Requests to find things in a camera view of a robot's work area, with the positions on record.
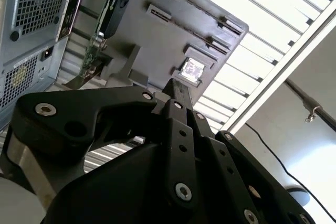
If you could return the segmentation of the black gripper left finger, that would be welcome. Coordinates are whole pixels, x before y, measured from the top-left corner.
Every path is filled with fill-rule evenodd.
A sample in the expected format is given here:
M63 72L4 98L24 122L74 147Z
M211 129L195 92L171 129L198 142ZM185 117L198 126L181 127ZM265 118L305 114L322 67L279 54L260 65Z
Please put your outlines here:
M5 174L48 210L74 180L149 144L192 142L181 85L31 93L19 98L5 140Z

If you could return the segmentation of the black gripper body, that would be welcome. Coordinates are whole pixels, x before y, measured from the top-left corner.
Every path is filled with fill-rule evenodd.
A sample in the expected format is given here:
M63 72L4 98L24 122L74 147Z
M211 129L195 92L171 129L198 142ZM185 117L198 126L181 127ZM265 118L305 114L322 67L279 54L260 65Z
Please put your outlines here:
M74 180L45 223L243 223L237 188L212 152L198 161L192 142L149 144Z

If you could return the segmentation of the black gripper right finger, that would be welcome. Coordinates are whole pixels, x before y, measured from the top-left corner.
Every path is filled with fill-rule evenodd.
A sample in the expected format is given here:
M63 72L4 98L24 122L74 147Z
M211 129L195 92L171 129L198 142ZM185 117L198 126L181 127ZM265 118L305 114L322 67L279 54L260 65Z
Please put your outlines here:
M185 85L181 85L181 100L187 108L187 123L196 137L210 221L223 218L226 223L314 223L236 137L227 131L214 134L210 130L204 116L192 109Z

